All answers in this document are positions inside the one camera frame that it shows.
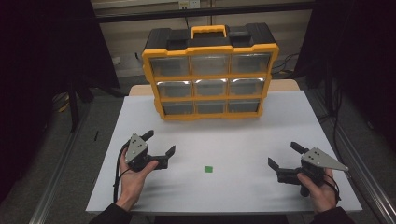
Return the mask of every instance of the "yellow and black tool case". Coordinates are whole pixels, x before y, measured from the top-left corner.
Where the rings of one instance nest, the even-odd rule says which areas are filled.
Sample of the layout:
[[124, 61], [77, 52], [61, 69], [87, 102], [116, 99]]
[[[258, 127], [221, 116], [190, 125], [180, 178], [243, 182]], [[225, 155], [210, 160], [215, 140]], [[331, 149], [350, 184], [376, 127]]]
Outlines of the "yellow and black tool case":
[[162, 119], [253, 118], [278, 52], [265, 23], [153, 29], [143, 69]]

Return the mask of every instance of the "carrying handle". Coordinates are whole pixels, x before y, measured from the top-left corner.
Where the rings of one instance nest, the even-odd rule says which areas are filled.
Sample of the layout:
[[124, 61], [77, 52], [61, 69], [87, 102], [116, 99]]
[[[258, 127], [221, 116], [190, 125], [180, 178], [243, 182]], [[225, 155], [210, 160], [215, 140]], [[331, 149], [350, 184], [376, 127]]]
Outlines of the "carrying handle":
[[224, 37], [227, 36], [227, 33], [225, 31], [225, 25], [193, 26], [191, 27], [191, 39], [194, 39], [194, 34], [217, 32], [223, 32]]

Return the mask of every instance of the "green object on table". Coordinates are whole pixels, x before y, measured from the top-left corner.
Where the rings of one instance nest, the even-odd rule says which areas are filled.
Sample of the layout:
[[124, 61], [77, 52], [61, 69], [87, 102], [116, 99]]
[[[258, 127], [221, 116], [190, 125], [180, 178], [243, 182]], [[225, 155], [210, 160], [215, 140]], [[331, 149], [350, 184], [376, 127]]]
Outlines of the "green object on table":
[[212, 166], [206, 166], [205, 167], [205, 173], [213, 173], [213, 167]]

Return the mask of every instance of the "wall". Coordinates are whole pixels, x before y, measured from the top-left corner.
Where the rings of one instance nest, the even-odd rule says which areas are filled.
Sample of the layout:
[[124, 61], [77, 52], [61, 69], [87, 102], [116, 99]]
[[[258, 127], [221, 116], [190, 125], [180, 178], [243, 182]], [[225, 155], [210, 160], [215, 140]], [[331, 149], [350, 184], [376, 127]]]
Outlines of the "wall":
[[[237, 7], [254, 6], [274, 3], [302, 2], [301, 0], [202, 0], [201, 7]], [[108, 14], [125, 14], [151, 12], [161, 10], [177, 10], [178, 1], [173, 0], [92, 0], [97, 16]], [[224, 15], [213, 17], [187, 18], [189, 26], [227, 24], [230, 26], [245, 25], [250, 22], [266, 22], [280, 48], [276, 64], [292, 53], [300, 51], [311, 10], [251, 13], [241, 15]], [[155, 21], [126, 21], [101, 24], [102, 32], [112, 55], [115, 59], [115, 69], [118, 77], [143, 75], [140, 60], [135, 54], [141, 55], [149, 32], [154, 28], [186, 29], [184, 18], [155, 20]], [[293, 69], [297, 57], [288, 62], [288, 69]]]

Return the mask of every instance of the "white tabletop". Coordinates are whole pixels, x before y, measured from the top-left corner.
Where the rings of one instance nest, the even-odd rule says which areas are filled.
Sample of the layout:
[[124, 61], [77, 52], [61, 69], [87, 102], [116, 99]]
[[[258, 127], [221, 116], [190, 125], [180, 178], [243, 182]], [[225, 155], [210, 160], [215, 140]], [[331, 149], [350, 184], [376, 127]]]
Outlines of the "white tabletop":
[[[319, 147], [335, 158], [303, 91], [268, 92], [264, 113], [256, 119], [165, 121], [153, 96], [126, 97], [107, 154], [87, 207], [101, 212], [112, 203], [116, 161], [131, 137], [154, 130], [148, 154], [176, 153], [167, 170], [152, 172], [133, 212], [147, 215], [287, 214], [312, 211], [300, 187], [277, 183], [267, 158], [282, 168], [300, 166], [301, 155], [290, 148]], [[206, 173], [212, 166], [213, 173]], [[347, 211], [361, 205], [346, 175], [334, 171], [339, 203]]]

